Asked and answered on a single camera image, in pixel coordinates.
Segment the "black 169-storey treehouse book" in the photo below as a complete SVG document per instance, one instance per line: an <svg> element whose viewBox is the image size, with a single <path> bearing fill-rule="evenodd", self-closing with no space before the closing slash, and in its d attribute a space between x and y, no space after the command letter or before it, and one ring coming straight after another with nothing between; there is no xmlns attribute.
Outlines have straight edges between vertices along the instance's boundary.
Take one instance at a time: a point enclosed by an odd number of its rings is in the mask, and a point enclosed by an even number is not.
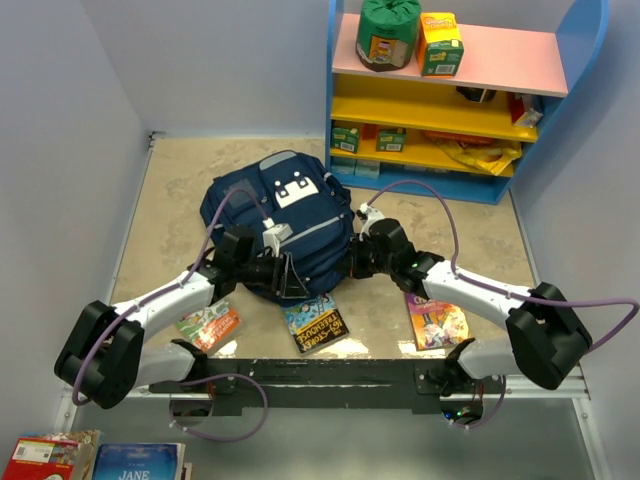
<svg viewBox="0 0 640 480"><path fill-rule="evenodd" d="M349 335L349 329L330 294L282 307L285 323L297 352L309 355Z"/></svg>

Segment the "navy blue school backpack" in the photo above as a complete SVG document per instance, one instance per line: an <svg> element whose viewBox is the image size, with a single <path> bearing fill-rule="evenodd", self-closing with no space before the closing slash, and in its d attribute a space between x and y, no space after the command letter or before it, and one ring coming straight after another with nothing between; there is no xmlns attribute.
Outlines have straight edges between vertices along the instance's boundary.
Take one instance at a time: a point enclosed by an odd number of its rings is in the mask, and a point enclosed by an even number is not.
<svg viewBox="0 0 640 480"><path fill-rule="evenodd" d="M344 277L337 266L354 234L351 192L316 157L284 150L219 176L205 193L200 215L213 229L215 247L232 227L250 228L254 254L265 250L263 220L289 224L293 233L281 249L292 255L308 298L330 292ZM282 306L301 301L247 288Z"/></svg>

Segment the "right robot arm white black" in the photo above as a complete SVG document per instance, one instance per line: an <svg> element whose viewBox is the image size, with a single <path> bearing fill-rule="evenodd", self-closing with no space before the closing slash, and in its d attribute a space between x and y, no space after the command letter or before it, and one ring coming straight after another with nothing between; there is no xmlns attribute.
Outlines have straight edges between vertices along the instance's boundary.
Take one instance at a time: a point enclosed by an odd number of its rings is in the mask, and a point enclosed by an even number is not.
<svg viewBox="0 0 640 480"><path fill-rule="evenodd" d="M469 392L489 376L512 374L555 390L593 345L557 287L527 288L456 273L444 257L417 250L394 219L376 221L354 236L349 255L353 278L386 274L406 294L458 306L505 329L501 338L467 340L447 356L444 376L456 392Z"/></svg>

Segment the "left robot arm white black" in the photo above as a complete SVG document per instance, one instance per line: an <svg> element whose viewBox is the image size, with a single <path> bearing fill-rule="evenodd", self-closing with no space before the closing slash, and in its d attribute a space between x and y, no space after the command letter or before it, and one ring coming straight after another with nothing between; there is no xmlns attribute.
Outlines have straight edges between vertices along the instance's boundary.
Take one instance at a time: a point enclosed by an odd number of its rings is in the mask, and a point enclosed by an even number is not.
<svg viewBox="0 0 640 480"><path fill-rule="evenodd" d="M291 227L272 220L265 226L266 248L259 254L252 252L253 231L234 226L211 259L199 257L166 285L117 305L94 301L85 306L54 364L55 375L72 386L74 402L109 409L135 387L163 381L173 381L185 392L200 390L207 368L195 348L178 341L156 350L144 345L177 320L221 301L238 284L278 299L308 298L291 254L281 249Z"/></svg>

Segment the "yellow snack bag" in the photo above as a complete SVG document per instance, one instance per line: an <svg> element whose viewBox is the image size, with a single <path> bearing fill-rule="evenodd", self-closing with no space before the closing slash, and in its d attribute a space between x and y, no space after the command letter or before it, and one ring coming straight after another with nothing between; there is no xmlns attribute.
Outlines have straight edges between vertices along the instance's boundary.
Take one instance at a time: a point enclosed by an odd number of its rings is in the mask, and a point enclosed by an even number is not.
<svg viewBox="0 0 640 480"><path fill-rule="evenodd" d="M523 154L518 141L423 130L423 136L454 161L499 176Z"/></svg>

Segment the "purple Roald Dahl book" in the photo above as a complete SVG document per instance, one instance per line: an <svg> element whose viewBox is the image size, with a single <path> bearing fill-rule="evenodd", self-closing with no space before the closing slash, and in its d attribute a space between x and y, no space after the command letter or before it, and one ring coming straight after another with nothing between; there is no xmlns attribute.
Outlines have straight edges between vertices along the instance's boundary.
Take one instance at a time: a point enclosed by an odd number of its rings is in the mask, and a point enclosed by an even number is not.
<svg viewBox="0 0 640 480"><path fill-rule="evenodd" d="M464 311L458 306L405 295L418 351L457 346L471 337Z"/></svg>

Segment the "orange 78-storey treehouse book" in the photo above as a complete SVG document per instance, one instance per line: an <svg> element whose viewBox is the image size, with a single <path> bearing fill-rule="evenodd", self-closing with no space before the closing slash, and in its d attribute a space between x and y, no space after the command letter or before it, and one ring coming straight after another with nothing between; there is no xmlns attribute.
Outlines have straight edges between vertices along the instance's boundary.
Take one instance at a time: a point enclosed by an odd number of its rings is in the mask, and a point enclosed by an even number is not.
<svg viewBox="0 0 640 480"><path fill-rule="evenodd" d="M218 352L244 329L234 304L226 299L184 316L176 325L185 340L207 354Z"/></svg>

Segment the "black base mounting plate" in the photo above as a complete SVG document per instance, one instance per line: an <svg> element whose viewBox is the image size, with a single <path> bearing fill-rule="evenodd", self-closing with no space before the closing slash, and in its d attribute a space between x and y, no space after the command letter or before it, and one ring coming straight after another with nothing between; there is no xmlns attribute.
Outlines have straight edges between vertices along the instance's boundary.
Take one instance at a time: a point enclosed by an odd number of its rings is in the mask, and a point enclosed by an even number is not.
<svg viewBox="0 0 640 480"><path fill-rule="evenodd" d="M443 359L211 359L198 367L193 380L221 374L223 378L204 385L181 386L176 382L153 384L153 394L169 394L175 400L203 399L216 416L238 416L246 408L260 408L262 398L249 382L265 391L268 405L303 409L389 409L414 414L439 414L460 408L480 393L497 394L499 383L464 380L445 372Z"/></svg>

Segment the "right small green box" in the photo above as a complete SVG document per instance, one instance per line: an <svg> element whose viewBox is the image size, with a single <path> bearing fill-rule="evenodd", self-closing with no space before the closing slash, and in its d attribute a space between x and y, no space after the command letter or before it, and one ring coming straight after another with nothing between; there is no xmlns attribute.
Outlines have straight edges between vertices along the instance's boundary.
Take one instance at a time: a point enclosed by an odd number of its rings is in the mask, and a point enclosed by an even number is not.
<svg viewBox="0 0 640 480"><path fill-rule="evenodd" d="M403 127L377 130L376 150L378 152L401 153L406 144L407 131Z"/></svg>

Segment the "small green box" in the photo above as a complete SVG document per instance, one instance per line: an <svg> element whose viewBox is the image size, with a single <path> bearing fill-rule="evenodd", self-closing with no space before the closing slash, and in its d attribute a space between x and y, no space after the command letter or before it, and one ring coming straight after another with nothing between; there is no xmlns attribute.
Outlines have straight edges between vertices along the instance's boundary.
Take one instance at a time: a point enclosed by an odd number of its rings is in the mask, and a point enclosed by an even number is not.
<svg viewBox="0 0 640 480"><path fill-rule="evenodd" d="M376 150L378 152L401 153L406 144L407 131L403 127L377 130Z"/></svg>
<svg viewBox="0 0 640 480"><path fill-rule="evenodd" d="M335 120L331 126L330 147L356 153L361 140L361 125L359 123Z"/></svg>

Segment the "left small green box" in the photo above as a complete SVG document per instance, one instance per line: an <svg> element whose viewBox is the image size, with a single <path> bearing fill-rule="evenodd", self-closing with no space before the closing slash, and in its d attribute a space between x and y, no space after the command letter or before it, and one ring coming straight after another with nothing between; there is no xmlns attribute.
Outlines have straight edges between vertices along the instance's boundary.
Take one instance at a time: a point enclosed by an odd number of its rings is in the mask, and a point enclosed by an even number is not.
<svg viewBox="0 0 640 480"><path fill-rule="evenodd" d="M331 126L330 147L356 153L361 140L361 125L359 123L335 120Z"/></svg>

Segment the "colourful blue toy shelf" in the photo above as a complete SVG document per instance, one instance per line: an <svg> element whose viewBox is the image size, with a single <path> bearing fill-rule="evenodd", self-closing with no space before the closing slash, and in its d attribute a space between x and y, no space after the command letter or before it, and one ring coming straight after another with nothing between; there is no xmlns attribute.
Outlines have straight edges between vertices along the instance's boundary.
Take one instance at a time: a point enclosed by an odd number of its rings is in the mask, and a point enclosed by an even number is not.
<svg viewBox="0 0 640 480"><path fill-rule="evenodd" d="M468 202L497 204L531 165L561 142L568 109L591 73L609 23L607 1L574 2L553 32L463 25L465 52L458 74L450 78L422 77L411 61L405 68L374 72L355 53L359 24L341 1L329 4L327 34L326 125L335 120L361 126L403 127L408 133L401 153L378 152L373 140L356 153L325 148L325 160L375 161L375 178L337 173L345 186L379 190L389 184L401 193L422 195L419 182L431 184L442 196ZM464 99L457 86L497 91L488 103ZM537 95L543 117L533 128L512 125L507 93ZM523 154L505 173L493 176L448 157L422 131L447 132L518 141Z"/></svg>

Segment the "red white packet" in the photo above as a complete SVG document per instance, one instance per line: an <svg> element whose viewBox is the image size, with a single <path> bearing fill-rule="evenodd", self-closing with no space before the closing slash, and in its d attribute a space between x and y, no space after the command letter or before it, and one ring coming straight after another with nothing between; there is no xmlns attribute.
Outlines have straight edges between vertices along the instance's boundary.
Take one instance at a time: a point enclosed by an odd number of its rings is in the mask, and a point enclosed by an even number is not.
<svg viewBox="0 0 640 480"><path fill-rule="evenodd" d="M508 92L507 102L513 126L533 128L544 115L537 95Z"/></svg>

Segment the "orange green carton box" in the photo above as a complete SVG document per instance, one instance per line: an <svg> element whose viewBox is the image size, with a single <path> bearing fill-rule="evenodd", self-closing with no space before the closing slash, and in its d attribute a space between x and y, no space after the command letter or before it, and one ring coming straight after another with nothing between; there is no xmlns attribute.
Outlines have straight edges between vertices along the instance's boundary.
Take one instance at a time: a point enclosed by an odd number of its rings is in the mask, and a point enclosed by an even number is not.
<svg viewBox="0 0 640 480"><path fill-rule="evenodd" d="M451 12L423 12L415 50L422 77L454 77L464 55L456 17Z"/></svg>

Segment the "green wrapped tissue roll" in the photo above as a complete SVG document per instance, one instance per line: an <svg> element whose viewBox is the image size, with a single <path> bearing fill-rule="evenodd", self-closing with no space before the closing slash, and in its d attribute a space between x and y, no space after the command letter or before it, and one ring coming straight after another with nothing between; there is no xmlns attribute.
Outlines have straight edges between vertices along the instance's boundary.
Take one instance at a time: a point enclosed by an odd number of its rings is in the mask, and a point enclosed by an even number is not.
<svg viewBox="0 0 640 480"><path fill-rule="evenodd" d="M361 63L376 72L408 65L418 38L422 7L415 0L367 0L356 35Z"/></svg>

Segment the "blue Jane book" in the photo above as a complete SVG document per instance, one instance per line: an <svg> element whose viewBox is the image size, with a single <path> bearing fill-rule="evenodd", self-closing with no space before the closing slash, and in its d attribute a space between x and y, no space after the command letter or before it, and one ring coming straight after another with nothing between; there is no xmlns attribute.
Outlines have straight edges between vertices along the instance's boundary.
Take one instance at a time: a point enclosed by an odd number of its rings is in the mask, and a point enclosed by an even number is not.
<svg viewBox="0 0 640 480"><path fill-rule="evenodd" d="M96 480L185 480L192 464L182 443L106 443L99 447L92 473Z"/></svg>

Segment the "red book bottom left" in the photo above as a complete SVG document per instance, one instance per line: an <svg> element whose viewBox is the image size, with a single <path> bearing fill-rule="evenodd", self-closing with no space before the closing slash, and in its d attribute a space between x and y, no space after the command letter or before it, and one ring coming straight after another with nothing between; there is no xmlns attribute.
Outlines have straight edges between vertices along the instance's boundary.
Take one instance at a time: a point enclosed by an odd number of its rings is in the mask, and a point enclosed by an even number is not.
<svg viewBox="0 0 640 480"><path fill-rule="evenodd" d="M99 430L20 437L2 479L91 479L103 434Z"/></svg>

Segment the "aluminium rail frame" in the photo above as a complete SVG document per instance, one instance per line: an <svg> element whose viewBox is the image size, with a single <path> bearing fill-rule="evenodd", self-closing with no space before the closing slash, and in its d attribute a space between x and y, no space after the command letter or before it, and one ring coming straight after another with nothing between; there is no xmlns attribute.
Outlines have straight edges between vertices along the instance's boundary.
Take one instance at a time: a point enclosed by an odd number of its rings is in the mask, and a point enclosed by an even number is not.
<svg viewBox="0 0 640 480"><path fill-rule="evenodd" d="M191 263L204 229L198 206L216 175L280 150L323 157L322 138L159 138L151 149L121 257L107 297L125 300L173 279ZM300 356L281 310L244 288L231 296L241 328L216 358L224 371L255 373L293 367L305 379L348 367L389 374L414 360L441 357L418 351L406 302L382 276L343 282L334 293L349 336ZM584 375L575 371L548 391L510 377L504 400L484 426L462 431L422 405L415 381L382 387L277 387L270 412L200 417L198 439L171 427L168 400L136 393L119 406L73 408L70 424L98 429L108 442L182 442L196 479L596 479L591 462L594 417Z"/></svg>

